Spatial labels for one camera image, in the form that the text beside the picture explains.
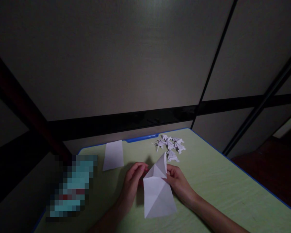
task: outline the forearm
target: forearm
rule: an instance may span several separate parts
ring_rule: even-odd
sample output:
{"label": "forearm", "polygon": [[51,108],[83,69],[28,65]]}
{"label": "forearm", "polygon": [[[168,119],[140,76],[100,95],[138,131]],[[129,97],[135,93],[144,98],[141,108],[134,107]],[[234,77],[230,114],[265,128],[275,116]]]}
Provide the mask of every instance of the forearm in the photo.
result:
{"label": "forearm", "polygon": [[248,232],[199,195],[192,201],[189,208],[202,218],[215,233]]}
{"label": "forearm", "polygon": [[124,218],[125,213],[120,204],[113,205],[103,217],[89,230],[89,233],[115,232],[117,225]]}

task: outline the table surface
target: table surface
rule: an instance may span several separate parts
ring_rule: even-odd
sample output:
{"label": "table surface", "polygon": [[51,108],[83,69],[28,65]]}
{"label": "table surface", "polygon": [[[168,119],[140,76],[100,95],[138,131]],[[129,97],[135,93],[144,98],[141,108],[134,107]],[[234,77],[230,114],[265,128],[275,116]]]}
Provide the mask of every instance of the table surface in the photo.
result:
{"label": "table surface", "polygon": [[[205,200],[250,232],[291,232],[291,209],[197,134],[188,128],[164,134],[184,140],[187,150],[176,153],[180,162],[169,163],[181,168],[192,188]],[[70,222],[46,223],[44,215],[35,232],[87,232],[117,199],[131,164],[143,161],[151,166],[167,151],[159,149],[156,153],[151,142],[157,139],[123,141],[124,167],[105,172],[102,172],[105,144],[82,149],[79,154],[98,155],[98,174],[93,179],[89,204]],[[117,231],[210,232],[176,197],[174,200],[177,213],[145,219],[143,190],[138,190],[131,211]]]}

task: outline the blue table edge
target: blue table edge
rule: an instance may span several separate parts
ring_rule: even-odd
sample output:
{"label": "blue table edge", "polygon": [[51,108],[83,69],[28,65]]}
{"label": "blue table edge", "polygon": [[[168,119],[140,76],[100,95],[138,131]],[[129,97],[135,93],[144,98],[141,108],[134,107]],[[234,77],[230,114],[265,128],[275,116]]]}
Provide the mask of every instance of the blue table edge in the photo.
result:
{"label": "blue table edge", "polygon": [[[192,129],[186,127],[186,128],[181,128],[181,129],[175,129],[175,130],[170,130],[170,131],[166,131],[166,132],[161,132],[161,133],[157,133],[157,134],[151,134],[151,135],[147,135],[147,136],[142,136],[142,137],[137,137],[137,138],[131,138],[131,139],[125,139],[123,141],[126,141],[128,143],[131,142],[136,142],[136,141],[142,141],[142,140],[146,140],[146,139],[151,139],[151,138],[157,138],[160,134],[162,133],[168,133],[168,132],[172,132],[172,131],[178,131],[178,130],[182,130],[182,129],[189,129],[191,130],[193,133],[195,133],[197,136],[199,136],[201,139],[203,139],[208,145],[210,145],[212,148],[214,148],[209,142],[207,142],[204,138],[202,138],[200,135],[198,135],[196,132],[194,132]],[[104,145],[106,143],[102,143],[102,144],[98,144],[98,145],[94,145],[94,146],[88,146],[88,147],[84,147],[81,150],[85,149],[85,148],[90,148],[90,147],[95,147],[95,146],[100,146],[100,145]],[[251,179],[253,179],[255,182],[257,182],[260,186],[262,186],[266,191],[268,191],[271,195],[273,195],[275,198],[277,198],[281,203],[283,203],[285,206],[287,206],[290,210],[291,207],[286,204],[284,201],[282,201],[279,197],[277,197],[275,194],[273,194],[271,191],[269,191],[264,185],[262,185],[260,182],[258,182],[256,179],[254,179],[251,175],[249,175],[247,172],[245,172],[242,168],[240,168],[236,163],[234,163],[231,159],[229,159],[228,157],[226,157],[224,154],[222,154],[220,151],[218,151],[216,148],[214,148],[217,152],[219,152],[223,157],[225,157],[226,159],[228,159],[231,163],[233,163],[236,167],[238,167],[241,171],[243,171],[246,175],[248,175]],[[41,214],[41,216],[39,217],[32,233],[34,233],[34,231],[36,230],[36,228],[38,227],[38,224],[40,223],[43,215],[45,213],[45,209],[43,211],[43,213]]]}

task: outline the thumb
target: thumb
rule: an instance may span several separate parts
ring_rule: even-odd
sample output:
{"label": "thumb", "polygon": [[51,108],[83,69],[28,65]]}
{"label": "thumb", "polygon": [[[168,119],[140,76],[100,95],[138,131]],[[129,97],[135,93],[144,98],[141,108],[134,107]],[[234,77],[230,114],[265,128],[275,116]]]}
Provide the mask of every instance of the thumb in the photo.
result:
{"label": "thumb", "polygon": [[141,165],[134,173],[134,176],[132,178],[133,183],[138,183],[139,179],[141,178],[143,172],[145,171],[145,166]]}
{"label": "thumb", "polygon": [[166,176],[167,176],[167,179],[166,178],[162,178],[162,179],[172,186],[175,181],[175,178],[171,177],[169,174],[166,174]]}

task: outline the folded paper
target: folded paper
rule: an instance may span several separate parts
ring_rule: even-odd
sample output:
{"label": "folded paper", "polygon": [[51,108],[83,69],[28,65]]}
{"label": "folded paper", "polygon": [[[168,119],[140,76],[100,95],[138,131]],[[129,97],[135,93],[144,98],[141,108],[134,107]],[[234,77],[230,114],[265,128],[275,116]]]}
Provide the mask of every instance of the folded paper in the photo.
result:
{"label": "folded paper", "polygon": [[167,175],[166,152],[143,178],[145,218],[162,217],[177,212],[170,185],[162,178]]}

